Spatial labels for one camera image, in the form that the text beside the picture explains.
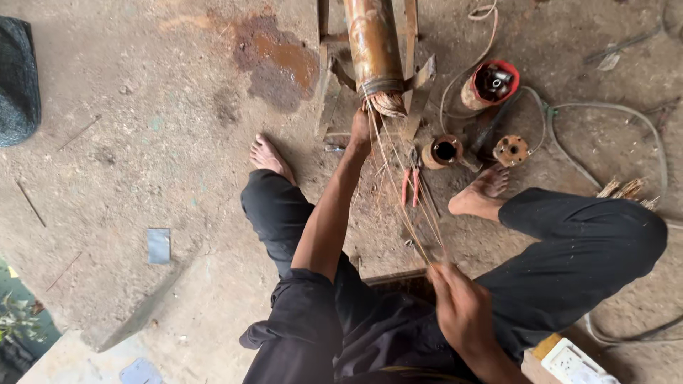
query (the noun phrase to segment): concrete floor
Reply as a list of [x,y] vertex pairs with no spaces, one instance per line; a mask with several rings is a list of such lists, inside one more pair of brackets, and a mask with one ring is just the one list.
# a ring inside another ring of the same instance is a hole
[[[424,39],[416,63],[436,53],[442,74],[433,101],[449,74],[468,65],[488,42],[490,22],[466,19],[469,10],[483,4],[419,2]],[[43,108],[39,131],[22,145],[0,151],[1,255],[61,328],[82,329],[86,343],[106,349],[148,324],[151,314],[158,326],[136,337],[169,382],[241,381],[253,352],[239,347],[238,336],[268,316],[277,281],[240,207],[239,193],[251,170],[249,144],[257,132],[271,136],[311,201],[320,196],[338,155],[324,153],[315,137],[316,99],[302,97],[291,112],[255,90],[253,72],[234,57],[236,39],[245,20],[274,16],[280,31],[315,49],[313,5],[294,0],[0,4],[0,14],[33,25]],[[338,2],[332,5],[333,15],[340,15]],[[608,43],[656,25],[657,1],[511,0],[499,9],[492,56],[515,64],[522,82],[553,104],[599,100],[648,109],[683,89],[683,45],[663,34],[624,49],[612,71],[582,64],[584,56]],[[339,31],[341,17],[335,20],[331,28]],[[683,9],[673,7],[667,20],[680,25]],[[538,112],[530,99],[518,106],[501,130],[533,143],[540,132]],[[56,151],[95,115],[102,119]],[[643,139],[646,128],[627,126],[627,117],[564,110],[556,130],[600,182],[614,175],[646,177],[644,197],[656,197],[654,144]],[[418,133],[419,143],[439,129],[433,105],[425,118],[430,125]],[[666,124],[669,190],[660,206],[660,212],[678,219],[683,218],[683,149],[675,144],[683,139],[682,120],[679,110]],[[459,126],[450,122],[448,128]],[[446,212],[448,199],[471,175],[453,168],[425,172],[425,177]],[[531,186],[595,193],[547,143],[512,177],[508,195]],[[16,179],[46,228],[26,205]],[[366,167],[345,244],[347,253],[360,260],[363,277],[421,266],[414,251],[403,247],[402,226],[386,189],[377,203],[376,183]],[[447,234],[449,257],[473,277],[533,241],[472,217],[443,217],[439,225]],[[147,264],[146,228],[171,228],[170,265]],[[630,335],[678,316],[682,246],[683,234],[672,232],[654,271],[601,304],[596,322],[614,335]],[[79,252],[77,262],[43,293]],[[666,336],[681,332],[677,328]],[[682,352],[680,344],[672,344],[592,356],[624,383],[676,383],[683,381]]]

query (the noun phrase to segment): metal frame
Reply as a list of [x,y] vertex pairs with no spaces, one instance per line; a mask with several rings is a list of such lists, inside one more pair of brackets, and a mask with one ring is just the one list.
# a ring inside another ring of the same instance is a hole
[[[417,22],[417,0],[405,0],[406,29],[399,34],[406,35],[406,59],[404,85],[404,102],[408,117],[401,129],[402,139],[410,141],[415,136],[422,120],[422,112],[427,104],[427,97],[432,90],[432,83],[436,76],[436,56],[433,55],[425,66],[415,74],[415,47],[418,43],[419,32]],[[318,47],[320,53],[320,95],[322,102],[319,109],[318,127],[316,135],[325,139],[328,129],[332,125],[332,116],[337,106],[342,86],[356,91],[355,81],[344,72],[344,69],[333,58],[329,57],[330,44],[349,44],[348,33],[328,34],[329,28],[329,0],[318,0]]]

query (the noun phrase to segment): hand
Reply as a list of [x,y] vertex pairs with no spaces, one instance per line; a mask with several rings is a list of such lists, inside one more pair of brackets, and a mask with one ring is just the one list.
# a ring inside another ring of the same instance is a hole
[[[375,122],[377,123],[377,129],[382,127],[382,120],[379,114],[374,111]],[[349,146],[354,145],[367,151],[370,154],[370,148],[372,143],[377,140],[377,134],[375,132],[375,126],[372,122],[370,114],[364,112],[362,108],[358,108],[356,114],[353,115],[353,124],[351,126],[351,140]]]
[[500,349],[493,333],[488,289],[465,276],[455,264],[433,263],[428,278],[436,291],[436,318],[446,341],[463,359]]

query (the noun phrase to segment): bare foot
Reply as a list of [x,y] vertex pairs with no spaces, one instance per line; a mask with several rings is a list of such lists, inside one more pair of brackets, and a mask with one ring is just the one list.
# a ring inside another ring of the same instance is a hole
[[489,208],[497,209],[503,200],[496,199],[498,195],[507,189],[510,179],[510,171],[500,163],[482,172],[472,184],[468,185],[459,194],[453,196],[448,202],[448,211],[453,215],[477,215],[487,219],[491,212],[484,212]]
[[294,182],[294,174],[290,166],[282,159],[280,153],[277,152],[273,144],[263,135],[258,133],[256,141],[251,144],[251,153],[249,154],[251,163],[258,169],[270,169],[282,176],[285,176],[292,185],[296,186]]

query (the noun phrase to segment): rusty flange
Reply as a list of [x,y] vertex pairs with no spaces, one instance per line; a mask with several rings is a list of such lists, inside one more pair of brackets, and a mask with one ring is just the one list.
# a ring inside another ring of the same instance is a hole
[[527,142],[518,135],[508,135],[498,141],[493,149],[493,157],[506,167],[520,165],[529,157]]
[[453,135],[443,135],[422,148],[422,162],[429,169],[449,167],[462,158],[462,143]]

